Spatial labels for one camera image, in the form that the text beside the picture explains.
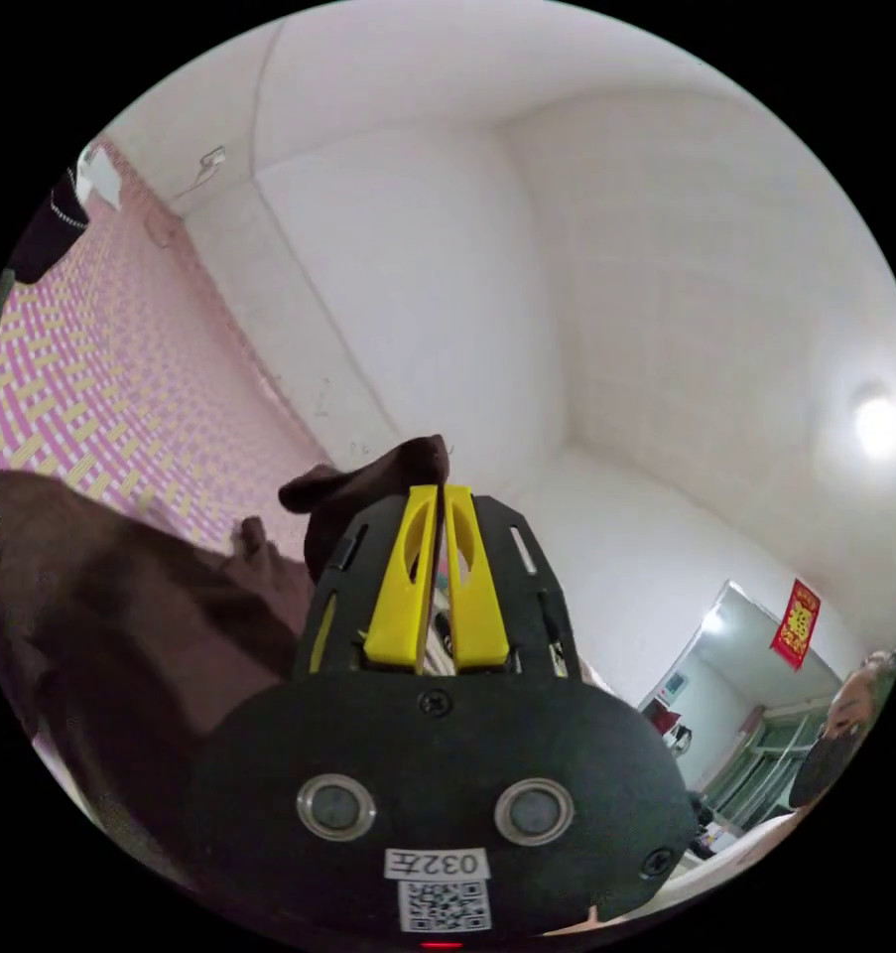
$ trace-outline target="qr code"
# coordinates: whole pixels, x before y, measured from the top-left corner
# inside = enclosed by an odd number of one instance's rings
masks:
[[[401,928],[406,933],[466,933],[490,929],[487,881],[433,884],[400,881]]]

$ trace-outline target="hanging cloth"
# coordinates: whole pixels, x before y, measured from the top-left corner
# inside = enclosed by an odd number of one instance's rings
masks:
[[[77,197],[77,163],[67,167],[11,253],[16,281],[37,284],[70,251],[90,224]]]

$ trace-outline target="window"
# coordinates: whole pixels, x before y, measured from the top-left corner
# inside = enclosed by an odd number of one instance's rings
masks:
[[[788,811],[788,791],[825,723],[826,707],[766,713],[756,732],[710,784],[709,806],[743,832]]]

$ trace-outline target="screw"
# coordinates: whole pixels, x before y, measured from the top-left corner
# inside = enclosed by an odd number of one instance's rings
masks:
[[[443,718],[453,707],[450,695],[440,688],[425,692],[418,699],[418,707],[432,718]]]
[[[673,865],[675,855],[671,850],[661,847],[658,851],[653,851],[649,857],[643,861],[643,866],[639,869],[639,876],[646,881],[653,881],[656,877],[661,877],[667,873]]]

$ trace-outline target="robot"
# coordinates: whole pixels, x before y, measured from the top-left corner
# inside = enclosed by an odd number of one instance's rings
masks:
[[[442,532],[450,677],[423,672]],[[489,948],[592,905],[611,919],[697,823],[653,726],[581,680],[527,521],[457,485],[355,517],[292,680],[210,737],[188,818],[230,895],[389,949]]]

